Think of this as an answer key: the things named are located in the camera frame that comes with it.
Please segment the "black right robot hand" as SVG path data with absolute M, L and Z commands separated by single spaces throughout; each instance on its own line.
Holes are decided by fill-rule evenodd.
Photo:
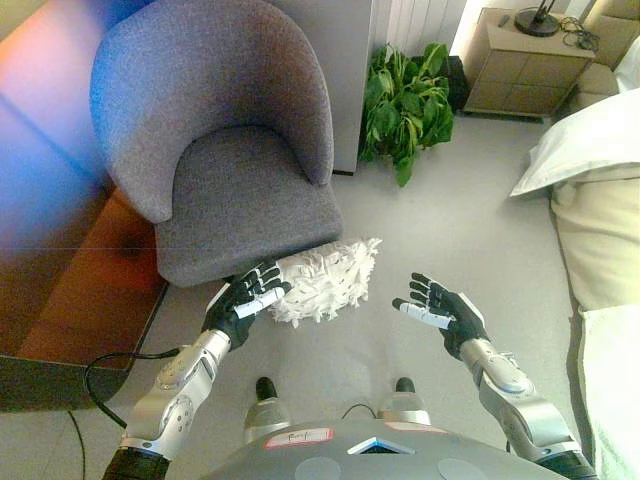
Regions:
M 460 360 L 462 345 L 468 340 L 489 340 L 482 314 L 463 294 L 413 272 L 409 282 L 410 301 L 395 298 L 392 306 L 426 325 L 439 329 L 446 351 Z

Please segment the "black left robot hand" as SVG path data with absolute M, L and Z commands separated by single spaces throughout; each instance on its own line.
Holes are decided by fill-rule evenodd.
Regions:
M 292 286 L 272 259 L 234 277 L 209 302 L 202 330 L 219 330 L 230 340 L 230 351 L 242 346 L 262 310 L 282 299 Z

